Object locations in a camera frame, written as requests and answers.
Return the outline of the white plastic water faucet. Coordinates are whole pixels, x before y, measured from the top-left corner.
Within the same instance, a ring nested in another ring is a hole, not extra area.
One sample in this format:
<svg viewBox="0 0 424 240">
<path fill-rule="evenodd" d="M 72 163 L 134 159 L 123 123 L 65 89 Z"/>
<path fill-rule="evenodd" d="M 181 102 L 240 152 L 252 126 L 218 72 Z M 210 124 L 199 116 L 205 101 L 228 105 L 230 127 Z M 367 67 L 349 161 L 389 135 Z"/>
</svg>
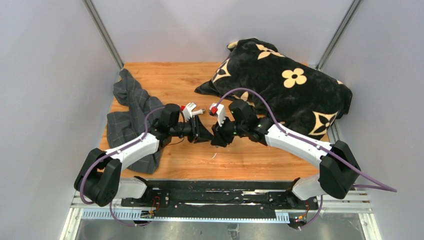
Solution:
<svg viewBox="0 0 424 240">
<path fill-rule="evenodd" d="M 206 112 L 206 110 L 204 108 L 199 109 L 199 110 L 195 110 L 192 111 L 191 114 L 192 116 L 198 116 L 198 115 L 203 115 Z"/>
</svg>

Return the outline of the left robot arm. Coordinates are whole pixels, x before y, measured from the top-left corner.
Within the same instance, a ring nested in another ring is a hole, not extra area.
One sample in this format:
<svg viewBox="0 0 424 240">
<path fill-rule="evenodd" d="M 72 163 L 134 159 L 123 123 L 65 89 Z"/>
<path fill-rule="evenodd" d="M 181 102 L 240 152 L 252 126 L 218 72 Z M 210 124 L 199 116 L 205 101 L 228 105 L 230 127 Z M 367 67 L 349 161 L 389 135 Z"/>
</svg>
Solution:
<svg viewBox="0 0 424 240">
<path fill-rule="evenodd" d="M 200 120 L 205 109 L 196 109 L 190 102 L 185 106 L 168 103 L 149 112 L 154 117 L 150 126 L 134 139 L 106 151 L 92 149 L 78 173 L 74 188 L 86 205 L 104 207 L 117 199 L 134 199 L 140 206 L 153 201 L 152 186 L 140 176 L 125 178 L 123 170 L 144 157 L 160 152 L 173 137 L 187 138 L 190 143 L 210 142 L 213 135 Z"/>
</svg>

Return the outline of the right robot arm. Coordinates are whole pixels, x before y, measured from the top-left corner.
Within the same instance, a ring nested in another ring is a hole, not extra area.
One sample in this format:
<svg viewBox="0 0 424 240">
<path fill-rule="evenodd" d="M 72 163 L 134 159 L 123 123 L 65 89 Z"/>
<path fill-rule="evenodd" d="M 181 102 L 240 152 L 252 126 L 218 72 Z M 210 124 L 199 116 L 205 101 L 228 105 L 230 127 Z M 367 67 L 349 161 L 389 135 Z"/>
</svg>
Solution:
<svg viewBox="0 0 424 240">
<path fill-rule="evenodd" d="M 296 178 L 285 190 L 283 197 L 291 208 L 297 209 L 319 195 L 342 200 L 353 187 L 359 165 L 347 143 L 316 140 L 274 123 L 269 117 L 258 118 L 253 108 L 242 100 L 232 102 L 229 109 L 233 121 L 226 116 L 222 104 L 211 104 L 209 113 L 217 118 L 212 126 L 211 145 L 226 147 L 236 136 L 247 137 L 252 142 L 289 152 L 319 170 L 310 177 Z"/>
</svg>

